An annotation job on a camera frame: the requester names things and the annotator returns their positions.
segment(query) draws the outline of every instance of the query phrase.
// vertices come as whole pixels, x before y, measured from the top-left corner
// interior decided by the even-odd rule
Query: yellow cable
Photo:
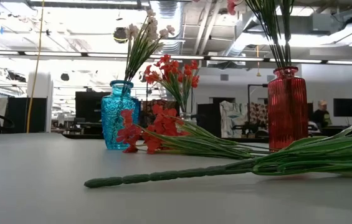
[[[43,21],[43,15],[44,15],[44,0],[42,1],[42,5],[41,5],[40,36],[39,36],[39,53],[37,54],[36,69],[35,69],[35,71],[34,71],[32,95],[31,95],[31,103],[29,104],[29,109],[27,110],[26,133],[29,133],[29,128],[30,128],[30,126],[31,126],[31,112],[32,112],[32,104],[33,104],[34,87],[35,87],[35,85],[36,85],[37,70],[39,69],[39,60],[40,60],[40,52],[41,52],[41,35],[42,35],[43,22],[44,22],[44,21]]]

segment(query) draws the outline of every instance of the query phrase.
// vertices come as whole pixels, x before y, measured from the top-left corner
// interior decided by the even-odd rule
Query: ceiling
[[[143,9],[152,7],[157,9],[159,28],[167,24],[179,26],[177,37],[170,37],[165,44],[178,42],[178,54],[191,55],[194,48],[203,49],[203,54],[214,52],[222,54],[230,48],[238,36],[235,26],[248,13],[244,3],[236,7],[237,13],[231,16],[227,13],[227,1],[220,1],[219,12],[214,12],[216,4],[210,5],[204,33],[200,46],[196,46],[199,30],[204,20],[204,11],[207,1],[103,1],[86,3],[89,0],[47,0],[43,13],[41,50],[45,52],[110,52],[126,53],[127,46],[118,44],[113,39],[117,27],[128,24],[138,26],[144,21],[146,12]],[[38,0],[2,0],[0,1],[0,50],[37,51],[39,46],[40,17],[43,11],[42,3]],[[322,14],[343,12],[352,9],[352,0],[313,1],[299,0],[295,3],[299,7],[296,16],[309,16],[314,11],[320,10]],[[163,6],[176,7],[174,11],[162,12]],[[179,13],[179,21],[174,19]],[[211,19],[215,17],[211,29]],[[207,44],[203,45],[205,34],[210,36]],[[249,57],[271,57],[267,44],[248,46],[241,52]],[[306,47],[293,47],[294,58],[335,58],[352,59],[352,47],[338,47],[338,49],[316,49]],[[0,57],[0,83],[17,83],[8,79],[6,71],[11,71],[25,77],[26,81],[30,71],[34,69],[36,61],[27,58]],[[246,67],[256,67],[256,63],[247,63]],[[54,86],[108,86],[110,81],[124,77],[125,63],[116,60],[43,60],[41,67],[48,69],[54,78]],[[65,82],[60,79],[61,74],[69,74],[70,80]],[[135,95],[145,97],[146,84],[134,80]],[[56,88],[54,90],[54,103],[59,107],[74,109],[74,92],[85,91],[80,88]],[[107,88],[97,88],[96,91],[109,91]],[[25,95],[25,88],[0,87],[0,93],[5,95]],[[154,91],[152,98],[163,97],[163,91]]]

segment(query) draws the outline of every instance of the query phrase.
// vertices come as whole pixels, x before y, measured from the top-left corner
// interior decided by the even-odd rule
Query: white wall
[[[328,111],[331,115],[333,125],[346,125],[346,118],[333,116],[334,98],[352,98],[352,66],[346,65],[299,65],[300,73],[307,83],[307,101],[314,103],[314,110],[317,109],[317,102],[326,100]],[[194,89],[194,109],[201,103],[209,103],[210,97],[235,98],[236,103],[247,103],[247,85],[267,83],[267,75],[272,75],[272,69],[260,69],[261,77],[257,77],[257,69],[249,71],[246,69],[201,68],[200,82],[197,89]],[[229,81],[220,81],[220,74],[229,74]],[[257,98],[266,98],[267,89],[258,87],[251,94],[251,101]],[[188,111],[191,111],[191,101],[188,102]]]

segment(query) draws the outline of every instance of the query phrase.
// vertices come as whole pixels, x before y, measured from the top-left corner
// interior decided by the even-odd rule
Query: desk
[[[0,223],[352,223],[352,179],[225,175],[87,189],[94,177],[230,163],[124,154],[102,140],[0,135]]]

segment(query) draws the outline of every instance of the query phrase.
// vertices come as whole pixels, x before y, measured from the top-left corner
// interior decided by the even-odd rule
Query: vase
[[[269,83],[269,143],[277,152],[292,142],[308,137],[306,82],[295,77],[297,67],[274,70]]]
[[[133,110],[133,123],[137,123],[140,113],[139,106],[135,99],[130,96],[133,88],[132,82],[115,80],[110,83],[112,94],[104,96],[101,101],[102,131],[107,149],[124,150],[128,144],[117,142],[118,131],[123,129],[123,118],[120,112],[123,110]]]

